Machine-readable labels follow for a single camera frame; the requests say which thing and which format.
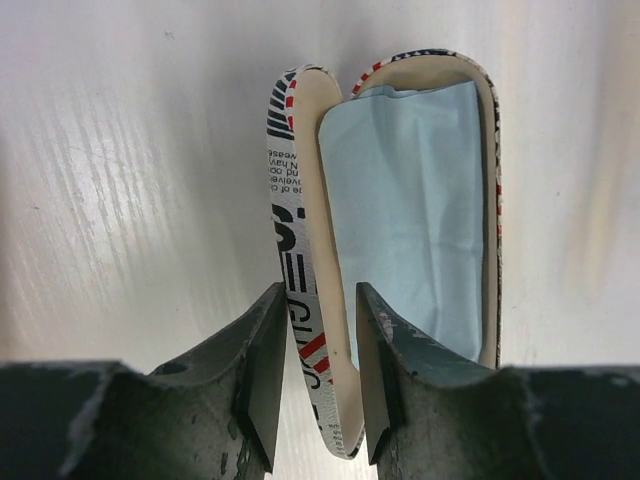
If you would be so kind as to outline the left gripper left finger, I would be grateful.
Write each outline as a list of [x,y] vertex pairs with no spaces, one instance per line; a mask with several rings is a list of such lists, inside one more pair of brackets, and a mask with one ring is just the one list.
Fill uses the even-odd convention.
[[261,479],[274,467],[287,335],[276,283],[153,372],[3,363],[5,479]]

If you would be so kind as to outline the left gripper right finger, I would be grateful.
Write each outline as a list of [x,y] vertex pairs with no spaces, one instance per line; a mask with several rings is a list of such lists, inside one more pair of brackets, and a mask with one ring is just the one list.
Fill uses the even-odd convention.
[[489,369],[357,287],[369,461],[382,479],[635,479],[635,366]]

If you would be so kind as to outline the flag print glasses case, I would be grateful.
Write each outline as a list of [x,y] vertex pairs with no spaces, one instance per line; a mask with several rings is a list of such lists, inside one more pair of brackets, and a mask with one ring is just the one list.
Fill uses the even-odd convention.
[[[479,64],[458,52],[419,49],[374,64],[355,84],[352,97],[360,100],[383,85],[407,93],[468,80],[479,94],[485,200],[479,362],[495,368],[502,259],[500,113],[494,83]],[[341,99],[337,82],[323,67],[290,69],[272,90],[266,131],[273,221],[302,371],[325,446],[338,458],[352,459],[364,438],[364,414],[317,140],[321,120]]]

